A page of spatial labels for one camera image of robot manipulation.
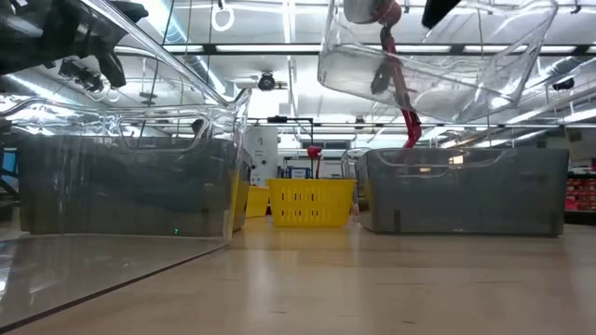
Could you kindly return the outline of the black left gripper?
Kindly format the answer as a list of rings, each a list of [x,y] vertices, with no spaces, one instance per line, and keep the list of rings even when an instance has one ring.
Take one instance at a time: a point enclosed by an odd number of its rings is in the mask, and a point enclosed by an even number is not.
[[[126,82],[114,52],[115,26],[80,1],[1,0],[1,74],[93,56],[111,87]]]

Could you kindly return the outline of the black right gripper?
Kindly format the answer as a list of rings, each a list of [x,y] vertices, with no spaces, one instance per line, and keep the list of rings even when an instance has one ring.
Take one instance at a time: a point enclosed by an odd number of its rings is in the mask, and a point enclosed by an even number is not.
[[[461,0],[427,0],[421,23],[434,28]],[[386,0],[345,0],[344,14],[351,23],[368,24],[380,19],[386,9]]]

